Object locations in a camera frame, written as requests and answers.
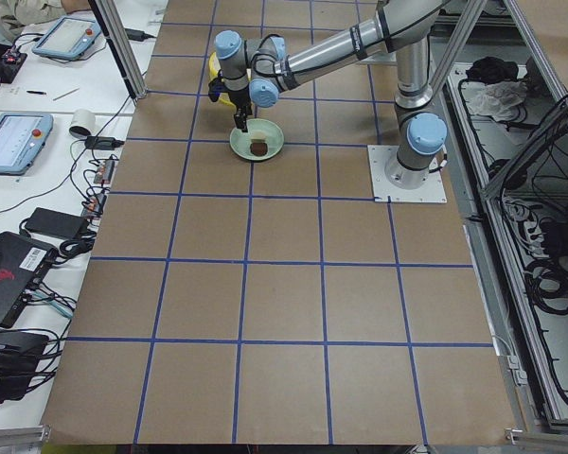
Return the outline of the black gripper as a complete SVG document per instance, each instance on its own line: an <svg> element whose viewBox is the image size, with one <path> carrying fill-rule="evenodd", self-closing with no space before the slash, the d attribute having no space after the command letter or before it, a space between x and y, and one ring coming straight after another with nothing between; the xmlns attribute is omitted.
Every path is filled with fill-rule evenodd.
<svg viewBox="0 0 568 454"><path fill-rule="evenodd" d="M234 114L236 128L241 131L248 131L248 116L252 114L252 101L249 91L247 89L232 91L230 93L230 101L240 111Z"/></svg>

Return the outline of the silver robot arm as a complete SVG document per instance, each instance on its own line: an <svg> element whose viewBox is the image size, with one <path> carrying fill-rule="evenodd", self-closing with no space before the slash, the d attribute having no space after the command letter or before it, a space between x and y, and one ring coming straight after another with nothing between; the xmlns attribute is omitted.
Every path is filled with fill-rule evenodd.
<svg viewBox="0 0 568 454"><path fill-rule="evenodd" d="M384 1L371 18L296 54L287 53L278 34L244 39L234 30L222 31L214 40L220 71L209 82L209 98L217 101L227 95L236 107L236 127L247 131L255 107L272 107L282 93L379 50L395 54L401 141L387 161L385 175L401 189L417 189L447 136L443 120L428 108L435 94L429 81L428 35L444 6L442 1Z"/></svg>

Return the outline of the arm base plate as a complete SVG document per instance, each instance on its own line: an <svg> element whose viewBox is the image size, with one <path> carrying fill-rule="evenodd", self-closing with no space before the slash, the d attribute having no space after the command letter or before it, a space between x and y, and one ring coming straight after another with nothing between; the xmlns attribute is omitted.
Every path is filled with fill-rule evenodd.
<svg viewBox="0 0 568 454"><path fill-rule="evenodd" d="M445 204L447 197L434 156L425 169L414 171L398 161L398 146L367 147L375 202Z"/></svg>
<svg viewBox="0 0 568 454"><path fill-rule="evenodd" d="M365 65L389 65L389 66L396 66L397 65L397 56L396 53L387 53L385 50L381 48L376 48L372 53L365 52L361 53L360 56L362 59L360 60L358 57L355 57L354 62L356 64L365 64Z"/></svg>

